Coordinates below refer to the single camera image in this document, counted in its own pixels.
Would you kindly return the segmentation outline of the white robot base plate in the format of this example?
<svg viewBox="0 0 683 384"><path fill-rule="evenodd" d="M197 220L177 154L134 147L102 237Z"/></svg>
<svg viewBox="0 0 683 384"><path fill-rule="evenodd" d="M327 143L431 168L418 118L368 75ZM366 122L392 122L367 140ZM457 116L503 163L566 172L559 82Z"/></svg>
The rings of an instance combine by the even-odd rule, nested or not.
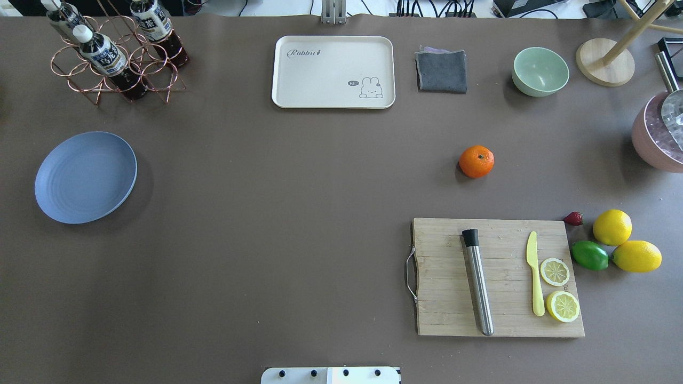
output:
<svg viewBox="0 0 683 384"><path fill-rule="evenodd" d="M399 367L330 366L270 367L261 375L261 383L401 383Z"/></svg>

